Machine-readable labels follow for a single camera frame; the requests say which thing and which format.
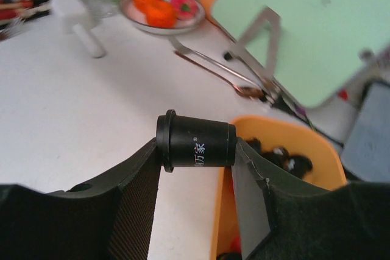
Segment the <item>orange storage basket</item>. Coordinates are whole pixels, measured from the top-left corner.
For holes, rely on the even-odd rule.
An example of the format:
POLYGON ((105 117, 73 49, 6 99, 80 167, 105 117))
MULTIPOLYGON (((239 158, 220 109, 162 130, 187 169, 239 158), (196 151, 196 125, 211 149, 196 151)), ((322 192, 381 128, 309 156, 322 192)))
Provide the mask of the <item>orange storage basket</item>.
MULTIPOLYGON (((239 137, 259 139, 264 150, 283 146, 292 154, 307 156, 313 163, 313 170, 304 176, 304 181, 327 190, 347 183, 336 149, 314 131, 291 122, 252 114, 238 116, 230 123, 236 126, 239 137)), ((231 169, 219 168, 210 259, 238 250, 238 217, 232 183, 231 169)))

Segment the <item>black capsule number four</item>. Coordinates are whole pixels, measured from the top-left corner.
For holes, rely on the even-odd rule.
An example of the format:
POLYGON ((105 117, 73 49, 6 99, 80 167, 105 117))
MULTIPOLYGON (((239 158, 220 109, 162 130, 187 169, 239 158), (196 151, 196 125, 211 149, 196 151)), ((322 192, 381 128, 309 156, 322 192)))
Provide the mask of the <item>black capsule number four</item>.
POLYGON ((227 167, 235 163, 236 127, 227 122, 179 116, 157 119, 158 155, 166 172, 177 167, 227 167))

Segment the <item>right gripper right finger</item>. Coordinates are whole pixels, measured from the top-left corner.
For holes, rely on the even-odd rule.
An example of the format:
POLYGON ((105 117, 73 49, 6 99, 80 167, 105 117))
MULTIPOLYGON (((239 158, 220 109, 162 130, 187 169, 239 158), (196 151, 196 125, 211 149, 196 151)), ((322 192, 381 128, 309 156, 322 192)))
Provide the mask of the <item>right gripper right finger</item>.
POLYGON ((389 185, 333 191, 264 159, 243 139, 232 167, 244 259, 388 259, 389 185))

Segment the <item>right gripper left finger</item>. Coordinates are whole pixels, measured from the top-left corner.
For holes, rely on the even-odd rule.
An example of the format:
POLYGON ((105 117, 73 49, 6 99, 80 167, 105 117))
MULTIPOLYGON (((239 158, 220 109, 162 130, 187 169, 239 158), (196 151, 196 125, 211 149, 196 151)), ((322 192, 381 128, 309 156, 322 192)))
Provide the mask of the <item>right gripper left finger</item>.
POLYGON ((160 178, 156 142, 69 191, 1 186, 2 259, 146 259, 160 178))

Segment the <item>black capsule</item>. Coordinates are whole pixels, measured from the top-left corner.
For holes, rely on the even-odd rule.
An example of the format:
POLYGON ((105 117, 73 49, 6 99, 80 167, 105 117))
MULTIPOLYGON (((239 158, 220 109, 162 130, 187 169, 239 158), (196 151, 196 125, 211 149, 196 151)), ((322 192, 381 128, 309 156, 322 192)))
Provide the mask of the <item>black capsule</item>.
POLYGON ((289 152, 286 148, 278 146, 274 147, 271 151, 264 152, 262 157, 283 169, 289 158, 289 152))
POLYGON ((312 169, 311 160, 303 155, 292 155, 286 163, 286 171, 299 179, 302 179, 312 169))
POLYGON ((257 138, 251 138, 251 139, 247 139, 246 140, 246 143, 252 148, 254 149, 254 151, 256 151, 256 153, 259 153, 261 154, 262 153, 262 144, 261 144, 261 141, 257 138))

